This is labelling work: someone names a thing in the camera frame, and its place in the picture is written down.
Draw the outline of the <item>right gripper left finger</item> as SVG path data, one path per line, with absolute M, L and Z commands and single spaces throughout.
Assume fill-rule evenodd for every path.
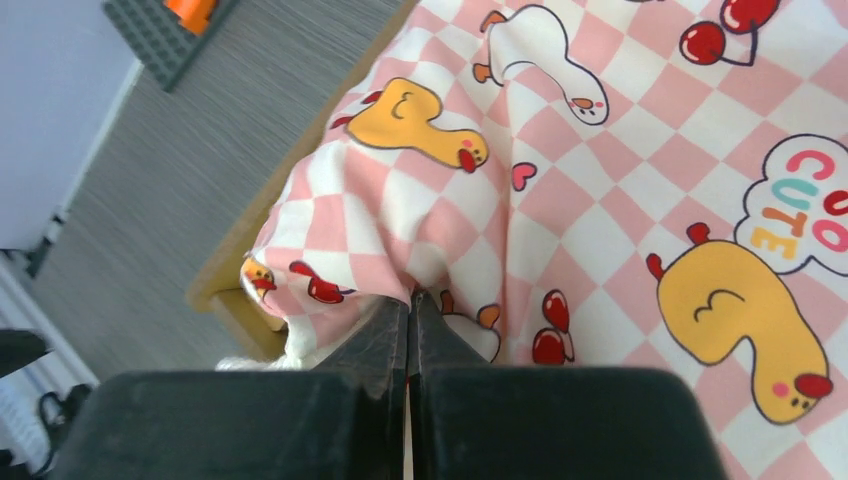
M 130 372 L 84 404 L 54 479 L 400 479 L 408 307 L 380 300 L 308 371 Z

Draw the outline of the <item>orange curved toy block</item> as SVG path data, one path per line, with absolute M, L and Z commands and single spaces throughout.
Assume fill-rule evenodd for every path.
M 164 6 L 178 18 L 178 24 L 199 36 L 210 24 L 210 17 L 218 5 L 217 0 L 165 0 Z

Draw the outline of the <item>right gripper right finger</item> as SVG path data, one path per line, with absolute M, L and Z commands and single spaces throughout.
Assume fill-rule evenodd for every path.
M 415 293 L 408 379 L 417 479 L 723 479 L 691 390 L 663 370 L 486 362 Z

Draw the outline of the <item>wooden pet bed frame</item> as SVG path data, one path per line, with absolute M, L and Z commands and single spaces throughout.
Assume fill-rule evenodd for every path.
M 186 290 L 187 303 L 198 312 L 214 314 L 252 359 L 279 357 L 285 347 L 287 332 L 272 330 L 273 325 L 280 326 L 282 321 L 266 314 L 242 288 L 239 270 L 243 256 L 254 245 L 296 162 L 319 145 L 334 108 L 349 90 L 365 78 L 377 56 L 401 30 L 415 5 L 414 1 L 401 3 Z

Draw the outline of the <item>grey building baseplate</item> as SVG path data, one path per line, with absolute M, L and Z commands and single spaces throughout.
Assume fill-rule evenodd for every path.
M 208 28 L 199 36 L 182 28 L 164 1 L 105 1 L 102 8 L 160 89 L 171 92 L 238 5 L 218 1 Z

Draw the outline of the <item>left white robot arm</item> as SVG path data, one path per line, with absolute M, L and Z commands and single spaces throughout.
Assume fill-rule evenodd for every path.
M 24 384 L 27 368 L 52 352 L 28 330 L 1 331 L 1 477 L 45 479 L 53 469 L 74 421 L 93 391 L 87 383 L 67 392 L 42 392 Z

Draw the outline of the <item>pink checkered duck mattress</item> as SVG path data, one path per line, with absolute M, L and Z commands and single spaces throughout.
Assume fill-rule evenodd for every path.
M 275 369 L 422 288 L 490 362 L 675 372 L 734 479 L 843 479 L 847 5 L 420 1 L 240 264 Z

